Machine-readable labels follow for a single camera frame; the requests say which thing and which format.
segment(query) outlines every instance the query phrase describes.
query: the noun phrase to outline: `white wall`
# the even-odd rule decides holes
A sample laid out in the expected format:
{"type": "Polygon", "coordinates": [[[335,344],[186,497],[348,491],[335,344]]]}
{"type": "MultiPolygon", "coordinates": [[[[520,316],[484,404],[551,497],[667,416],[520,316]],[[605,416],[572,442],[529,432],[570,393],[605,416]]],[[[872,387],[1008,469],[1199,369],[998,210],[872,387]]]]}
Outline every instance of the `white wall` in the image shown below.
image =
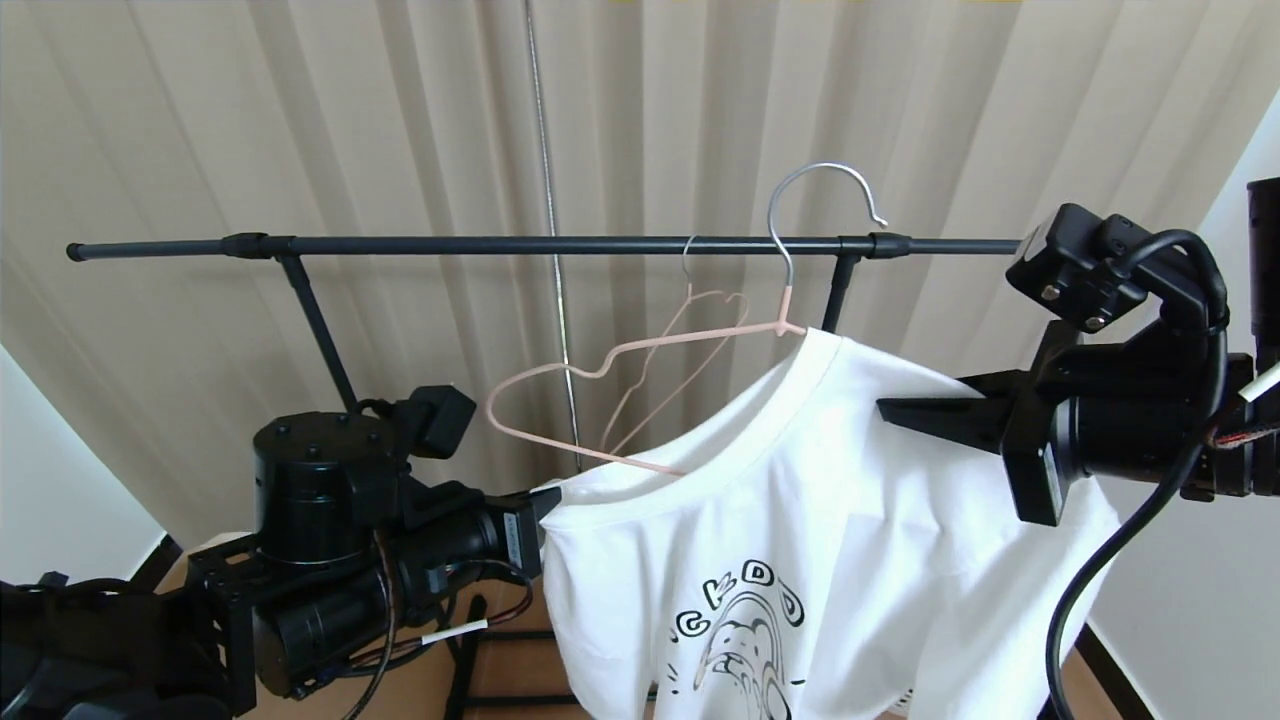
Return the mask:
{"type": "Polygon", "coordinates": [[[129,578],[164,530],[0,354],[0,579],[129,578]]]}
{"type": "MultiPolygon", "coordinates": [[[[1231,351],[1253,354],[1245,183],[1280,176],[1280,97],[1201,234],[1228,281],[1231,351]]],[[[1121,514],[1151,492],[1111,482],[1121,514]]],[[[1175,500],[1116,560],[1092,625],[1164,720],[1280,716],[1280,498],[1175,500]]]]}

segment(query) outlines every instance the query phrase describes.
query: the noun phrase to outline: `brown wooden floor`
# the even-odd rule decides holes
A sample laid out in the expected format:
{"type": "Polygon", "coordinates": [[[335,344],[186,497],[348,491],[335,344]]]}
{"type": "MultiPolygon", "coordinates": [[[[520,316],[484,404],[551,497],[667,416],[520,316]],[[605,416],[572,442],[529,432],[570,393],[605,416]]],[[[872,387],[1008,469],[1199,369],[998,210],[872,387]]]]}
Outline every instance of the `brown wooden floor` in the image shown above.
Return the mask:
{"type": "MultiPolygon", "coordinates": [[[[186,575],[186,560],[161,584],[161,589],[177,587],[186,575]]],[[[483,592],[494,609],[509,607],[524,592],[515,585],[497,582],[479,583],[460,597],[456,620],[466,612],[472,592],[483,592]]],[[[541,593],[536,593],[532,609],[503,625],[504,630],[543,630],[550,628],[541,593]]],[[[421,630],[406,633],[406,637],[421,630]]],[[[1088,666],[1074,652],[1064,669],[1068,700],[1080,720],[1121,720],[1106,693],[1098,685],[1088,666]]],[[[442,648],[430,652],[388,673],[370,702],[364,717],[370,720],[422,720],[440,717],[444,700],[453,680],[453,661],[442,648]]],[[[259,685],[259,706],[246,717],[259,720],[293,720],[315,717],[340,717],[356,702],[367,684],[366,678],[337,680],[303,702],[271,696],[259,685]]],[[[483,643],[476,659],[471,693],[488,694],[559,694],[568,692],[568,680],[556,644],[549,641],[483,643]]],[[[470,710],[467,720],[580,720],[589,715],[580,707],[529,707],[529,708],[477,708],[470,710]]]]}

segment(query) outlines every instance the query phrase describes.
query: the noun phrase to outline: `clothes hanger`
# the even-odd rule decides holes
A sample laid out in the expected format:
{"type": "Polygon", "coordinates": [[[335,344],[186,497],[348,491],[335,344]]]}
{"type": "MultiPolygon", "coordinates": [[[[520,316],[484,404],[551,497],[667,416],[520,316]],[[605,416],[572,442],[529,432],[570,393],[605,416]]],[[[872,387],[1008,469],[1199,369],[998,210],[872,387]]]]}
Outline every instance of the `clothes hanger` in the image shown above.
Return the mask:
{"type": "Polygon", "coordinates": [[[818,168],[829,168],[829,169],[833,169],[833,170],[840,170],[840,172],[842,172],[842,173],[852,177],[855,181],[858,181],[858,184],[860,184],[861,188],[863,188],[863,196],[867,200],[867,213],[870,215],[870,219],[874,220],[881,227],[888,227],[888,222],[876,214],[876,200],[872,196],[872,188],[870,188],[870,186],[867,184],[867,179],[861,176],[861,173],[859,173],[858,170],[855,170],[854,168],[851,168],[849,165],[845,165],[842,163],[810,163],[808,165],[804,165],[803,168],[795,170],[794,173],[788,174],[787,177],[782,178],[782,182],[780,182],[778,186],[776,188],[773,188],[773,195],[769,197],[768,210],[765,211],[765,220],[767,220],[767,224],[768,224],[768,228],[769,228],[769,237],[773,240],[773,245],[777,246],[778,254],[782,255],[782,261],[786,264],[786,270],[787,270],[787,273],[786,273],[786,283],[782,286],[782,300],[778,304],[778,318],[776,320],[769,322],[769,323],[758,323],[758,324],[753,324],[753,325],[737,325],[737,327],[731,327],[731,328],[719,328],[719,329],[714,329],[714,331],[698,331],[698,332],[691,332],[691,333],[680,333],[680,334],[666,336],[666,337],[655,337],[655,338],[649,338],[649,340],[637,340],[637,341],[631,341],[631,342],[623,342],[622,345],[616,346],[613,350],[609,350],[609,352],[605,354],[604,361],[600,364],[600,368],[596,369],[596,370],[582,370],[582,369],[580,369],[580,368],[577,368],[575,365],[570,365],[570,364],[566,364],[566,363],[548,363],[545,365],[539,365],[536,368],[531,368],[529,370],[525,370],[524,373],[517,373],[517,374],[507,378],[506,380],[502,380],[500,383],[498,383],[497,386],[494,386],[493,391],[489,392],[489,396],[485,398],[485,405],[484,405],[485,418],[489,420],[489,424],[493,425],[494,429],[497,429],[500,433],[504,433],[504,434],[508,434],[508,436],[512,436],[512,437],[517,437],[517,438],[521,438],[521,439],[526,439],[529,442],[536,442],[539,445],[545,445],[548,447],[554,447],[554,448],[558,448],[558,450],[567,450],[570,452],[576,452],[579,455],[586,455],[588,457],[595,457],[598,460],[604,460],[604,461],[608,461],[608,462],[620,462],[620,464],[623,464],[623,465],[631,465],[631,466],[635,466],[635,468],[641,468],[641,469],[645,469],[645,470],[652,470],[654,473],[662,473],[662,474],[675,475],[675,477],[682,477],[682,475],[685,475],[685,473],[682,470],[677,470],[676,468],[667,468],[664,465],[657,465],[654,462],[645,462],[644,460],[636,460],[636,459],[632,459],[632,457],[622,457],[622,456],[613,455],[613,454],[609,454],[609,452],[602,452],[602,451],[598,451],[598,450],[591,450],[591,448],[588,448],[588,447],[581,447],[581,446],[577,446],[577,445],[571,445],[571,443],[567,443],[567,442],[561,442],[561,441],[547,438],[547,437],[543,437],[543,436],[536,436],[534,433],[527,433],[525,430],[517,430],[516,428],[504,425],[502,421],[499,421],[498,418],[497,418],[497,415],[493,411],[493,406],[494,406],[494,404],[495,404],[495,401],[498,398],[498,395],[500,395],[502,391],[504,391],[508,387],[518,383],[520,380],[524,380],[524,379],[527,379],[527,378],[531,378],[531,377],[535,377],[535,375],[541,375],[541,374],[545,374],[545,373],[552,373],[552,372],[558,372],[558,370],[568,370],[570,373],[572,373],[572,374],[575,374],[575,375],[577,375],[580,378],[599,379],[599,378],[604,377],[609,372],[611,368],[613,368],[613,361],[617,360],[618,355],[621,355],[623,352],[630,352],[632,350],[648,350],[648,348],[663,347],[663,346],[667,346],[667,345],[681,345],[681,343],[686,343],[686,342],[698,342],[698,341],[701,341],[701,340],[730,338],[730,337],[739,337],[739,336],[756,334],[756,333],[765,333],[765,332],[772,332],[777,337],[782,337],[782,336],[788,334],[788,333],[790,334],[797,334],[797,336],[806,334],[808,331],[805,328],[803,328],[800,325],[796,325],[796,324],[792,324],[787,319],[787,310],[791,307],[791,291],[792,291],[792,287],[795,284],[795,263],[791,260],[791,254],[787,251],[786,246],[782,243],[782,238],[778,236],[777,223],[776,223],[776,215],[777,215],[778,199],[781,199],[782,191],[786,190],[788,184],[791,184],[792,182],[795,182],[797,178],[800,178],[805,173],[815,170],[818,168]]]}
{"type": "MultiPolygon", "coordinates": [[[[684,305],[680,306],[680,310],[676,310],[676,314],[671,316],[671,322],[667,323],[667,327],[662,331],[662,334],[658,336],[658,337],[667,337],[667,333],[671,332],[671,328],[676,327],[676,322],[680,320],[681,315],[685,314],[685,310],[687,310],[689,306],[692,305],[695,300],[700,300],[703,297],[709,297],[712,295],[724,295],[724,291],[722,291],[722,290],[709,290],[707,292],[699,292],[698,295],[694,295],[694,278],[692,278],[692,275],[689,274],[689,246],[694,243],[694,238],[696,238],[696,237],[698,237],[696,234],[689,236],[689,240],[685,242],[685,249],[680,252],[680,269],[685,272],[685,302],[684,302],[684,305]]],[[[733,323],[733,327],[736,328],[736,327],[741,327],[742,323],[746,322],[746,316],[751,311],[751,304],[746,299],[746,296],[742,295],[741,292],[735,292],[735,293],[727,295],[724,297],[724,302],[732,302],[735,299],[736,300],[741,300],[741,302],[742,302],[742,305],[741,305],[742,310],[739,313],[737,322],[733,323]]],[[[721,348],[724,347],[724,345],[728,342],[728,340],[730,338],[727,338],[727,337],[722,337],[721,341],[716,343],[716,347],[712,348],[712,351],[707,355],[707,357],[703,359],[701,365],[699,365],[687,378],[685,378],[685,382],[680,383],[680,386],[676,387],[676,389],[671,391],[671,395],[668,395],[666,397],[666,400],[663,400],[662,402],[659,402],[658,406],[654,407],[649,413],[649,415],[645,416],[644,420],[640,420],[640,424],[637,424],[630,433],[627,433],[626,437],[623,437],[622,439],[620,439],[617,442],[617,445],[614,445],[612,448],[609,448],[608,452],[611,455],[617,455],[618,451],[622,450],[622,447],[631,438],[634,438],[636,436],[636,433],[639,433],[640,430],[643,430],[645,428],[645,425],[648,425],[649,421],[653,420],[658,415],[658,413],[662,411],[663,407],[666,407],[672,400],[675,400],[675,397],[677,395],[680,395],[681,391],[684,391],[686,387],[689,387],[689,383],[694,382],[694,379],[698,375],[700,375],[701,372],[705,370],[708,365],[710,365],[712,360],[716,359],[716,355],[719,354],[721,348]]],[[[609,432],[613,429],[613,424],[617,423],[618,415],[622,413],[622,409],[626,406],[627,401],[631,398],[631,393],[635,392],[635,391],[637,391],[637,389],[640,389],[640,386],[643,386],[644,382],[645,382],[645,379],[649,377],[649,363],[653,361],[653,356],[657,352],[658,352],[657,347],[650,347],[649,351],[645,352],[644,365],[640,366],[640,378],[636,382],[631,383],[631,387],[628,387],[626,389],[626,392],[622,393],[622,398],[618,400],[618,405],[613,409],[613,414],[609,415],[608,424],[604,425],[604,432],[600,433],[600,442],[598,443],[598,446],[600,448],[604,448],[604,446],[605,446],[604,441],[607,441],[609,438],[609,432]]]]}

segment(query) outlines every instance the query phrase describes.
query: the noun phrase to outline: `beige curtain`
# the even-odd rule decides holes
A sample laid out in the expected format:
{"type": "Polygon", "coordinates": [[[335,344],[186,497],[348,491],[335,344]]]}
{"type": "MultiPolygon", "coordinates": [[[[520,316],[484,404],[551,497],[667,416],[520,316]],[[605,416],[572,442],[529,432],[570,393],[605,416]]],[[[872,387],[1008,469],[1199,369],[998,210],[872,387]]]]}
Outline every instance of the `beige curtain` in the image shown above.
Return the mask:
{"type": "MultiPolygon", "coordinates": [[[[774,183],[818,159],[863,170],[891,229],[918,237],[1019,237],[1068,200],[1194,227],[1280,86],[1272,0],[535,0],[532,15],[563,234],[759,234],[774,183]]],[[[525,23],[497,0],[0,4],[0,340],[179,542],[251,527],[252,433],[337,395],[274,264],[72,264],[64,245],[543,234],[525,23]]],[[[794,186],[785,232],[872,229],[847,179],[794,186]]],[[[1006,261],[863,263],[840,329],[950,373],[1016,364],[1044,314],[1005,288],[1006,261]]],[[[699,290],[745,292],[753,319],[774,311],[777,259],[690,265],[699,290]]],[[[308,266],[361,396],[452,382],[480,400],[558,359],[545,258],[308,266]]],[[[684,293],[676,258],[564,269],[572,357],[590,368],[659,332],[684,293]]],[[[829,269],[799,261],[797,322],[818,324],[829,269]]],[[[735,313],[713,300],[681,327],[735,313]]],[[[628,450],[787,348],[727,346],[628,450]]],[[[621,425],[707,350],[659,352],[621,425]]],[[[585,441],[639,366],[577,384],[585,441]]],[[[558,377],[500,413],[568,436],[558,377]]],[[[417,471],[509,491],[571,468],[477,418],[454,460],[417,471]]]]}

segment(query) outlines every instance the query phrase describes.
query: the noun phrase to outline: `hanger hook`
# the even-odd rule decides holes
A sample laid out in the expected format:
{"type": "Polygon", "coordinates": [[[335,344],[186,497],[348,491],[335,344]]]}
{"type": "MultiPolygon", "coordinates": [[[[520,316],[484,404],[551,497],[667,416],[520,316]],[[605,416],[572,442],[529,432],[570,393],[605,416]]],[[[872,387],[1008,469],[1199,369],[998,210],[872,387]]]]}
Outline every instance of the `hanger hook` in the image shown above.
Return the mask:
{"type": "Polygon", "coordinates": [[[777,220],[776,215],[778,213],[778,199],[782,197],[782,191],[786,190],[786,187],[791,184],[795,179],[808,173],[809,170],[815,170],[818,168],[831,168],[833,170],[840,170],[850,176],[855,181],[858,181],[858,184],[863,186],[863,196],[867,199],[867,214],[870,215],[870,219],[874,220],[876,224],[878,224],[879,227],[882,228],[888,227],[888,220],[876,214],[876,197],[872,196],[872,187],[867,184],[867,178],[864,178],[861,173],[859,173],[858,170],[844,163],[809,163],[808,165],[804,165],[799,170],[782,178],[782,182],[780,182],[778,186],[773,188],[773,196],[769,197],[769,209],[765,213],[765,219],[769,225],[769,237],[773,238],[773,245],[778,246],[778,252],[782,254],[782,259],[787,264],[786,287],[791,287],[792,284],[795,284],[796,270],[795,270],[795,263],[792,263],[791,260],[791,254],[787,252],[786,246],[782,245],[782,238],[778,237],[778,229],[776,222],[777,220]]]}
{"type": "Polygon", "coordinates": [[[694,284],[694,275],[689,274],[689,246],[694,243],[696,237],[698,233],[689,236],[689,240],[685,241],[685,249],[680,251],[680,269],[685,270],[685,282],[690,287],[694,284]]]}

